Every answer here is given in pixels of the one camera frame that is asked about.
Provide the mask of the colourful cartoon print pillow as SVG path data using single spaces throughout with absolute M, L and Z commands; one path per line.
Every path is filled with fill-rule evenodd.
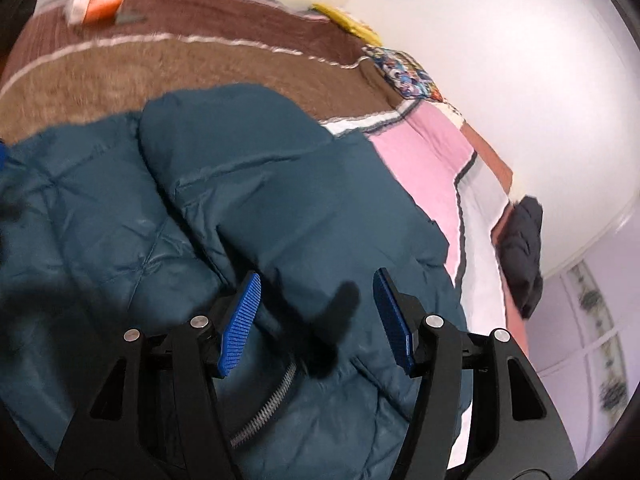
M 445 102 L 433 78 L 407 52 L 372 44 L 366 44 L 362 50 L 404 99 Z

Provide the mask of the white wardrobe with floral trim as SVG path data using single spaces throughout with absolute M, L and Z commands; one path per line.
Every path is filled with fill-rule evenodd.
M 639 215 L 544 282 L 529 357 L 578 465 L 600 448 L 639 383 Z

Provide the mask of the orange white tissue pack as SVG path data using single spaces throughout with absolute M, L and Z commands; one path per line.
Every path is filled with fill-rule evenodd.
M 67 0 L 64 16 L 70 26 L 93 24 L 114 18 L 123 3 L 124 0 Z

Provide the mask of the black folded puffer jacket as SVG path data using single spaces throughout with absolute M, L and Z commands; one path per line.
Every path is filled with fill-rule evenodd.
M 543 216 L 538 200 L 524 196 L 513 206 L 499 238 L 500 266 L 515 307 L 524 320 L 532 316 L 544 290 L 540 270 Z

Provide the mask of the striped patchwork bed blanket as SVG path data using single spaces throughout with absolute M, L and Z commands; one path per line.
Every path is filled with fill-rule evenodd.
M 448 243 L 445 268 L 465 317 L 460 330 L 484 334 L 506 322 L 510 297 L 494 231 L 508 208 L 510 170 L 447 101 L 404 99 L 363 53 L 364 42 L 325 16 L 268 0 L 125 1 L 142 13 L 142 23 L 71 28 L 62 8 L 51 6 L 26 24 L 1 81 L 1 134 L 8 149 L 52 127 L 138 112 L 171 92 L 232 84 L 267 88 L 334 136 L 361 132 L 439 226 Z M 123 344 L 124 335 L 72 419 Z M 239 452 L 273 421 L 303 371 L 298 359 L 288 359 L 256 412 L 234 431 L 217 391 L 234 371 L 216 380 L 221 425 L 238 464 Z M 9 416 L 38 460 L 47 469 L 58 466 L 72 419 L 55 460 L 47 463 Z

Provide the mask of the yellow cloth item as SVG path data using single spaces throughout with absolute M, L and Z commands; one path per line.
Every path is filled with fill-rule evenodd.
M 383 43 L 380 35 L 365 22 L 354 18 L 352 14 L 336 6 L 329 6 L 324 3 L 313 3 L 311 9 L 323 14 L 333 23 L 340 26 L 341 29 L 344 29 L 345 32 L 360 38 L 365 44 L 382 47 Z

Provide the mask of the teal quilted puffer jacket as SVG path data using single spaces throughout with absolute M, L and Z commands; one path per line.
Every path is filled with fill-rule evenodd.
M 47 463 L 130 328 L 204 313 L 247 271 L 265 304 L 217 385 L 229 431 L 288 359 L 288 400 L 239 452 L 250 479 L 385 479 L 418 383 L 376 270 L 463 327 L 439 226 L 359 131 L 334 136 L 254 84 L 177 91 L 12 145 L 1 173 L 1 399 Z

